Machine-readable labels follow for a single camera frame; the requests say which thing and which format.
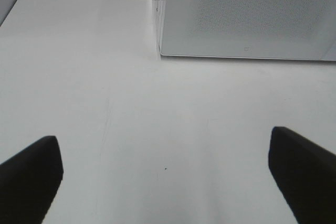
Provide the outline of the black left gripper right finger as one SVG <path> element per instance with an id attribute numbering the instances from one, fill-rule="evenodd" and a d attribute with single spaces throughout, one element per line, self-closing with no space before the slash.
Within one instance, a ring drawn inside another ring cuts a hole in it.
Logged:
<path id="1" fill-rule="evenodd" d="M 335 154 L 276 126 L 268 167 L 297 223 L 335 223 Z"/>

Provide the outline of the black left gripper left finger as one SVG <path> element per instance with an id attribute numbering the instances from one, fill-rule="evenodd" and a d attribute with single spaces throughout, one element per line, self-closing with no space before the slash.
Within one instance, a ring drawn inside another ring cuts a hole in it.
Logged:
<path id="1" fill-rule="evenodd" d="M 1 163 L 1 223 L 42 223 L 64 174 L 55 136 Z"/>

